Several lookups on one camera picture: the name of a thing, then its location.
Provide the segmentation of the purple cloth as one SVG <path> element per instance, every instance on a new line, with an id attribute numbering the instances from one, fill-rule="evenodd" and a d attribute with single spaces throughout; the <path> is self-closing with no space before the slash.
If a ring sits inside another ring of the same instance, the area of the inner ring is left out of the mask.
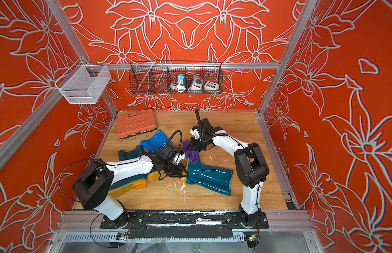
<path id="1" fill-rule="evenodd" d="M 193 148 L 191 141 L 187 140 L 183 142 L 183 151 L 185 157 L 188 159 L 190 164 L 196 164 L 200 161 L 199 152 Z"/>

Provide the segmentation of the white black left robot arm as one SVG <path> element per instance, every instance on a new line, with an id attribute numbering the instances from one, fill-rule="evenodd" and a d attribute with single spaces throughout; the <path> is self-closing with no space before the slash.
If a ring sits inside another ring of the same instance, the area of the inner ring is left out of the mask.
<path id="1" fill-rule="evenodd" d="M 156 173 L 159 180 L 165 177 L 188 177 L 182 163 L 185 153 L 170 144 L 141 156 L 119 162 L 95 159 L 82 172 L 72 188 L 85 210 L 96 210 L 114 223 L 127 223 L 129 218 L 124 205 L 109 194 L 112 186 L 136 176 Z"/>

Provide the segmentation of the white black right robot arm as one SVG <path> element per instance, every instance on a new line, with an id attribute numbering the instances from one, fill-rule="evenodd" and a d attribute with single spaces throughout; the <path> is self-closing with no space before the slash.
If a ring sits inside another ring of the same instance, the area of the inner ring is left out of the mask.
<path id="1" fill-rule="evenodd" d="M 243 184 L 241 211 L 254 215 L 260 210 L 263 183 L 269 175 L 269 167 L 260 146 L 241 142 L 227 134 L 221 127 L 213 127 L 207 118 L 198 119 L 190 131 L 191 151 L 206 151 L 209 146 L 221 147 L 235 159 L 238 179 Z"/>

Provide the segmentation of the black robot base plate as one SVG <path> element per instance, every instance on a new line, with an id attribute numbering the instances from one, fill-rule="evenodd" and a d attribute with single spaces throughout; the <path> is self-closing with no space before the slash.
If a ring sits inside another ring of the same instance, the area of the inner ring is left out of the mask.
<path id="1" fill-rule="evenodd" d="M 248 220 L 239 210 L 130 210 L 129 222 L 124 229 L 140 229 L 146 225 L 182 226 L 205 225 L 227 226 L 230 229 L 268 229 L 268 218 L 264 212 Z"/>

